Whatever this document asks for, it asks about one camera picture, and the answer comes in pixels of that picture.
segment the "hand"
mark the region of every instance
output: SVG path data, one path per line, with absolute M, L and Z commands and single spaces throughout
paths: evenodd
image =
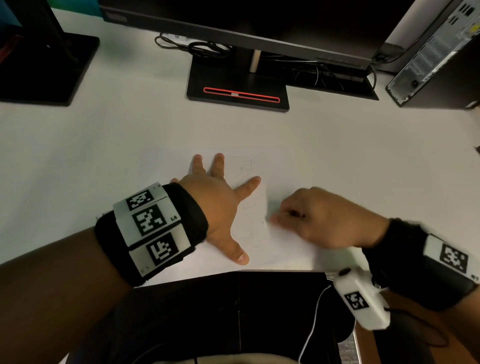
M 223 178 L 225 157 L 215 156 L 210 176 L 202 164 L 202 156 L 193 157 L 192 174 L 179 183 L 198 203 L 208 221 L 207 241 L 220 249 L 223 254 L 240 265 L 248 264 L 247 253 L 230 235 L 233 219 L 241 201 L 250 196 L 260 184 L 260 177 L 253 177 L 242 186 L 233 190 Z
M 318 187 L 286 198 L 270 222 L 324 248 L 372 247 L 389 220 Z

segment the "wristband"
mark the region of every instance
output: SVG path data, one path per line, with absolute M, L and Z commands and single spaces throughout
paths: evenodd
M 362 251 L 375 283 L 430 310 L 453 307 L 479 284 L 480 263 L 473 255 L 397 218 L 379 244 Z
M 95 225 L 103 251 L 134 287 L 182 261 L 207 230 L 202 209 L 178 183 L 152 184 L 114 204 Z

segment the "white paper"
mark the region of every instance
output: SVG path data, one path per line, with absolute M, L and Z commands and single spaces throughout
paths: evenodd
M 158 284 L 180 279 L 206 276 L 239 269 L 262 269 L 283 261 L 291 261 L 313 254 L 313 249 L 300 239 L 271 227 L 268 216 L 280 202 L 295 191 L 295 166 L 288 148 L 192 148 L 148 149 L 140 161 L 138 188 L 155 182 L 169 183 L 191 172 L 195 154 L 203 156 L 208 171 L 216 153 L 225 155 L 225 179 L 238 187 L 250 178 L 260 176 L 262 182 L 253 194 L 240 203 L 232 225 L 232 237 L 247 252 L 250 262 L 239 266 L 210 244 L 197 246 L 193 254 L 155 276 L 147 284 Z

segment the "person's left hand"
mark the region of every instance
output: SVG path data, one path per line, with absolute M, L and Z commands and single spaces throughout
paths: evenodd
M 193 157 L 192 174 L 186 175 L 180 181 L 174 178 L 171 182 L 179 183 L 204 212 L 208 221 L 206 240 L 235 263 L 245 265 L 249 262 L 248 255 L 233 240 L 230 229 L 239 203 L 252 194 L 261 179 L 253 177 L 242 186 L 232 189 L 223 178 L 224 167 L 225 157 L 218 153 L 208 176 L 203 167 L 202 156 L 197 154 Z

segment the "desktop computer case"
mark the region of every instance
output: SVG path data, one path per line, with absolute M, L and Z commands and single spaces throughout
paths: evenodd
M 480 101 L 480 0 L 465 0 L 387 86 L 401 107 L 472 109 Z

